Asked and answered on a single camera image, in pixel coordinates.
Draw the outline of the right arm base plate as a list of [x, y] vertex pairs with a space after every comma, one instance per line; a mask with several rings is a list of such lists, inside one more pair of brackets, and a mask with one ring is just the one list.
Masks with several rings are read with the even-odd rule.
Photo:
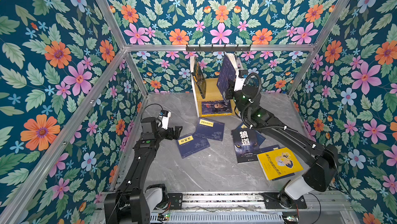
[[303, 196], [297, 200], [289, 198], [287, 195], [276, 192], [261, 193], [264, 198], [265, 208], [268, 210], [276, 209], [307, 209], [307, 204]]

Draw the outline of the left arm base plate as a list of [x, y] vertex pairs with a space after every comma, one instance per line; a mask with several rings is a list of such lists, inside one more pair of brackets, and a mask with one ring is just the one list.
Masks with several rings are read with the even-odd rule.
[[155, 209], [160, 211], [181, 210], [183, 197], [184, 195], [182, 193], [168, 193], [165, 200], [160, 202]]

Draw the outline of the navy book yellow label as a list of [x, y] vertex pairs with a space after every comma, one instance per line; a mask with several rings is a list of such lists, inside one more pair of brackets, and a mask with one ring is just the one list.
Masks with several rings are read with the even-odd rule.
[[201, 138], [223, 141], [224, 129], [224, 123], [201, 117], [197, 121], [195, 134]]
[[[246, 128], [248, 127], [244, 123], [241, 123], [236, 129], [246, 129]], [[261, 146], [262, 143], [266, 140], [266, 138], [258, 131], [254, 131], [254, 132], [256, 134], [258, 146]]]
[[196, 133], [180, 137], [176, 140], [176, 144], [182, 159], [210, 147], [207, 138], [200, 137]]

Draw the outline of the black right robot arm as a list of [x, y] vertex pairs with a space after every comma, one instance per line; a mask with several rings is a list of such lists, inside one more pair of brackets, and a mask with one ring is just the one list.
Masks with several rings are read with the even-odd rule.
[[291, 208], [302, 196], [312, 191], [325, 192], [338, 172], [337, 148], [316, 143], [262, 108], [260, 85], [244, 82], [242, 89], [238, 91], [234, 86], [235, 82], [228, 80], [225, 97], [234, 102], [242, 122], [249, 129], [271, 137], [289, 148], [309, 167], [303, 175], [288, 181], [275, 201], [283, 208]]

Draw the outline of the black wolf cover book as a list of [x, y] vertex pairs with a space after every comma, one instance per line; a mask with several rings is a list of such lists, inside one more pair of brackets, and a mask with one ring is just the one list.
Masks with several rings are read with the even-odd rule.
[[261, 153], [256, 134], [253, 130], [235, 129], [231, 132], [237, 163], [258, 161], [257, 155]]

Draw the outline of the black book leaning on shelf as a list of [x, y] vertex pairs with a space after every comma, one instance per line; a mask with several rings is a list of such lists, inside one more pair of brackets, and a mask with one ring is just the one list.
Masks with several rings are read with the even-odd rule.
[[206, 98], [206, 80], [205, 80], [205, 76], [202, 72], [202, 69], [199, 65], [199, 62], [196, 59], [193, 59], [193, 62], [191, 62], [191, 76], [200, 92], [202, 99], [205, 99]]

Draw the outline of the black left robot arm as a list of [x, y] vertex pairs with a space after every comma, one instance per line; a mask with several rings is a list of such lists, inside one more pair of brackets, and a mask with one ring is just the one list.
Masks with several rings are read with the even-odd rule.
[[160, 142], [176, 140], [182, 126], [163, 128], [159, 118], [146, 117], [141, 121], [142, 133], [134, 146], [134, 159], [123, 182], [116, 192], [108, 194], [104, 201], [107, 224], [149, 224], [151, 213], [167, 199], [165, 186], [160, 184], [144, 192], [149, 168], [160, 148]]

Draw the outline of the white wooden two-tier shelf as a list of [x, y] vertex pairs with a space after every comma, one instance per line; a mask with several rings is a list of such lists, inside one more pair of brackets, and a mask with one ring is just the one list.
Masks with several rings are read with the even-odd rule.
[[[190, 58], [190, 73], [191, 73], [191, 62], [193, 59], [198, 61], [197, 57]], [[244, 69], [241, 63], [241, 60], [236, 57], [238, 69]], [[217, 78], [205, 78], [206, 80], [206, 98], [202, 99], [200, 92], [193, 81], [191, 76], [193, 94], [195, 97], [195, 107], [196, 107], [196, 114], [198, 117], [215, 117], [215, 116], [228, 116], [228, 115], [235, 115], [235, 103], [233, 99], [229, 100], [226, 103], [217, 87], [217, 80], [219, 77], [220, 72], [218, 73]]]

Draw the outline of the aluminium mounting rail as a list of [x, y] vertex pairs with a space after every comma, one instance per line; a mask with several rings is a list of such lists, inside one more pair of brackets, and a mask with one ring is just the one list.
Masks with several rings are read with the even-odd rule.
[[304, 195], [307, 209], [265, 208], [261, 193], [268, 192], [180, 192], [184, 195], [181, 210], [231, 210], [247, 209], [248, 211], [352, 211], [353, 207], [346, 194], [339, 191], [311, 192]]

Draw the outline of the yellow cartoon cover book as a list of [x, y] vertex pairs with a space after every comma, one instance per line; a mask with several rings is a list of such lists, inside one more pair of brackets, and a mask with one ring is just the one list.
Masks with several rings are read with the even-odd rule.
[[269, 181], [301, 172], [304, 169], [294, 153], [287, 147], [260, 153], [257, 158]]

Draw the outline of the black hook rack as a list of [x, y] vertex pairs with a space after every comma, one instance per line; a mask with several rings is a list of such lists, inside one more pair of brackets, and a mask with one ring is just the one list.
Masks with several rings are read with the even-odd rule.
[[191, 52], [247, 52], [251, 50], [251, 45], [186, 45], [186, 51]]

